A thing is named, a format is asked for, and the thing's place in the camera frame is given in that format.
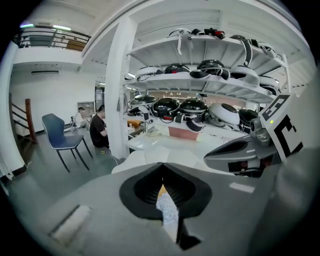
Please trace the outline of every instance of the storage box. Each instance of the storage box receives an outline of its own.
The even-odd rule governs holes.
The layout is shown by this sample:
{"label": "storage box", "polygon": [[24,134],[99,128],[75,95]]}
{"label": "storage box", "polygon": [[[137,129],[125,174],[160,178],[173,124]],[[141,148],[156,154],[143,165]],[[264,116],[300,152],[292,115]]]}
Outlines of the storage box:
{"label": "storage box", "polygon": [[197,137],[199,135],[199,132],[192,132],[190,130],[175,128],[170,126],[168,128],[169,128],[169,135],[172,137],[195,141],[197,140]]}

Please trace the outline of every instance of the chair leg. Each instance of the chair leg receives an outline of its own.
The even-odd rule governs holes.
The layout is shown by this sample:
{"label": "chair leg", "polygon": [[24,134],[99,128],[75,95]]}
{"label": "chair leg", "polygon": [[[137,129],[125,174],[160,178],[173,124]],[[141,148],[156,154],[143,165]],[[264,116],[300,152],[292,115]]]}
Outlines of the chair leg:
{"label": "chair leg", "polygon": [[92,156],[92,154],[91,154],[91,152],[90,152],[90,150],[89,150],[89,148],[88,148],[88,146],[87,146],[87,143],[86,143],[86,141],[85,141],[84,138],[83,138],[83,143],[84,143],[84,145],[85,145],[86,150],[88,150],[90,157],[91,157],[91,158],[94,158],[94,157]]}
{"label": "chair leg", "polygon": [[75,153],[72,151],[72,149],[70,149],[70,150],[72,152],[72,155],[73,155],[74,159],[76,159]]}
{"label": "chair leg", "polygon": [[59,153],[59,150],[57,150],[56,152],[58,153],[58,156],[59,156],[61,162],[63,163],[64,168],[68,171],[68,173],[70,173],[68,167],[66,166],[64,160],[62,159],[62,157],[61,157],[61,155],[60,155],[60,153]]}
{"label": "chair leg", "polygon": [[79,153],[78,149],[77,149],[77,148],[75,148],[74,150],[75,150],[75,152],[78,154],[78,156],[79,156],[79,158],[80,158],[81,162],[83,163],[83,165],[85,166],[85,168],[89,171],[89,168],[88,168],[88,166],[86,165],[85,161],[82,159],[82,157],[81,157],[81,155],[80,155],[80,153]]}

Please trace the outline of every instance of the green light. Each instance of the green light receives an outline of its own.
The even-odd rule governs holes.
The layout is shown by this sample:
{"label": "green light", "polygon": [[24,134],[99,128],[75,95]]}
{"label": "green light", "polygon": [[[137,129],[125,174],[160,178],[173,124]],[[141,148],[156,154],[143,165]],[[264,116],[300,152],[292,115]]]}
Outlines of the green light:
{"label": "green light", "polygon": [[66,27],[66,26],[53,25],[53,27],[54,27],[55,29],[59,29],[59,30],[67,30],[67,31],[70,31],[70,30],[71,30],[70,27]]}
{"label": "green light", "polygon": [[25,29],[25,28],[33,28],[34,25],[33,24],[24,24],[24,25],[21,25],[20,28],[21,29]]}

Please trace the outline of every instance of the floor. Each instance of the floor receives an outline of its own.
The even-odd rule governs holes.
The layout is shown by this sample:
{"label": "floor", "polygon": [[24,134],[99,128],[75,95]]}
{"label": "floor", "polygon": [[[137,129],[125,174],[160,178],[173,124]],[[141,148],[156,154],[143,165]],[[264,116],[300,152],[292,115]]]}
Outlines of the floor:
{"label": "floor", "polygon": [[88,181],[97,177],[108,175],[117,165],[107,148],[93,146],[90,134],[85,128],[75,131],[67,131],[66,136],[84,135],[93,159],[90,157],[83,142],[78,150],[89,167],[84,167],[79,157],[74,159],[70,150],[60,151],[60,154],[68,166],[67,172],[58,154],[53,150],[47,140],[46,134],[37,136],[38,144],[33,151],[27,171],[18,175],[13,181],[5,183],[9,192],[9,199],[18,216],[22,218],[37,219],[59,199],[70,194]]}

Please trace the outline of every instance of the person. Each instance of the person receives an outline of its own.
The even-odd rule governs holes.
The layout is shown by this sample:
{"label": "person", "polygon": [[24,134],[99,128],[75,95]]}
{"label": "person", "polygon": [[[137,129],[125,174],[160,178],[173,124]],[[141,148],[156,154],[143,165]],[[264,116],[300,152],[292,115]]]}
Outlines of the person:
{"label": "person", "polygon": [[97,148],[107,147],[109,148],[108,133],[105,128],[106,118],[105,105],[101,105],[98,109],[98,113],[92,118],[90,125],[90,136],[92,143]]}
{"label": "person", "polygon": [[90,128],[89,122],[87,120],[84,120],[81,116],[81,113],[83,113],[84,111],[85,109],[83,107],[79,107],[78,112],[74,116],[74,121],[77,129],[80,127],[85,127],[89,131],[89,128]]}

